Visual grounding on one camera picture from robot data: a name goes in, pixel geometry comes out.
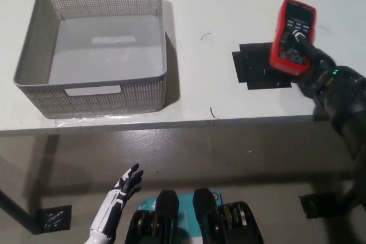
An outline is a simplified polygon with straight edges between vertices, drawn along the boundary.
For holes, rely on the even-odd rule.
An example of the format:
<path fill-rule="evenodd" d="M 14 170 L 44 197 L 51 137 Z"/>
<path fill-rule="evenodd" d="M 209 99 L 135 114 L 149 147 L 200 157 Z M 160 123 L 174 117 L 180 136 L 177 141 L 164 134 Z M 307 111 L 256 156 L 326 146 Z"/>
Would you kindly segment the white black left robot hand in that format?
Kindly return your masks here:
<path fill-rule="evenodd" d="M 128 169 L 118 180 L 114 187 L 107 193 L 97 215 L 91 224 L 91 231 L 104 234 L 108 238 L 116 236 L 118 224 L 122 211 L 127 201 L 141 190 L 143 170 L 138 171 L 139 164 L 136 163 Z"/>

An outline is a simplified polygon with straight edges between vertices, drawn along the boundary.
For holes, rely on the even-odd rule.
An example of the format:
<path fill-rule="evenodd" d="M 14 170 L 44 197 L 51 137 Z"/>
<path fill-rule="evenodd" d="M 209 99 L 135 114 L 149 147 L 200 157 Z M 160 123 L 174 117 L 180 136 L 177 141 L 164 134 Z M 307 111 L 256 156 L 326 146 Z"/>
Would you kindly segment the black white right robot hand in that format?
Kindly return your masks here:
<path fill-rule="evenodd" d="M 309 69 L 298 79 L 301 92 L 323 105 L 326 90 L 331 88 L 336 79 L 343 81 L 355 94 L 365 97 L 365 77 L 348 66 L 337 65 L 332 57 L 316 48 L 306 36 L 298 31 L 291 32 L 300 52 L 309 58 Z"/>

